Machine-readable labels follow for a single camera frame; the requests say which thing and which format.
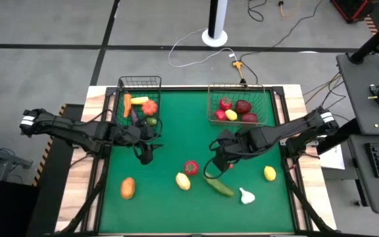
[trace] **carrot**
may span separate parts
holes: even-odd
[[[131,111],[131,94],[125,93],[124,94],[124,118],[128,118],[128,115],[130,115]]]

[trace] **garlic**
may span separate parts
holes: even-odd
[[[255,196],[254,194],[250,193],[250,192],[247,192],[245,191],[243,188],[240,188],[240,191],[241,191],[241,201],[243,204],[248,204],[248,203],[251,203],[255,200]]]

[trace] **red pepper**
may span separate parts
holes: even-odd
[[[187,175],[196,175],[198,173],[199,166],[195,161],[187,161],[184,165],[184,171]]]
[[[232,101],[227,97],[223,97],[218,102],[218,106],[220,107],[221,110],[227,111],[228,109],[232,108]]]

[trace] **concrete floor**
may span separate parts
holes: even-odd
[[[293,16],[282,18],[277,0],[269,0],[259,9],[265,21],[258,23],[248,17],[246,0],[230,0],[225,24],[230,36],[227,45],[269,47],[286,35],[297,19],[312,14],[316,3],[318,0],[302,1]],[[0,0],[0,43],[100,45],[112,5],[113,0]],[[295,10],[295,1],[287,1],[284,6],[288,12]],[[207,27],[208,9],[208,1],[202,0],[122,0],[109,44],[172,45],[186,34]],[[329,1],[324,0],[316,16],[304,20],[280,47],[359,47],[369,37],[364,22],[346,24]],[[203,45],[200,38],[192,36],[182,45]],[[34,161],[30,171],[21,168],[13,171],[23,177],[24,183],[33,180],[47,136],[20,136],[18,125],[23,110],[44,108],[57,113],[63,103],[83,103],[98,53],[98,50],[0,49],[0,147]],[[176,51],[171,60],[179,65],[202,60],[211,53]],[[245,57],[244,61],[257,73],[260,84],[301,84],[306,92],[337,73],[336,55],[260,53]],[[124,75],[159,75],[163,84],[239,81],[227,52],[186,68],[172,68],[167,57],[167,51],[107,51],[97,85],[115,85]],[[244,74],[249,83],[254,83],[248,70]],[[346,94],[343,86],[336,92]],[[323,91],[312,99],[308,110],[318,106],[325,95]],[[336,100],[337,97],[331,96],[326,105]],[[349,119],[354,117],[348,98],[333,106],[332,112]],[[341,118],[336,120],[345,123]],[[18,182],[15,176],[9,180]],[[340,230],[379,235],[379,215],[351,204],[358,199],[354,183],[331,181],[327,186]]]

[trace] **lime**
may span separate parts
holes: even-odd
[[[153,118],[153,117],[147,118],[147,124],[149,126],[156,126],[157,125],[157,118]]]

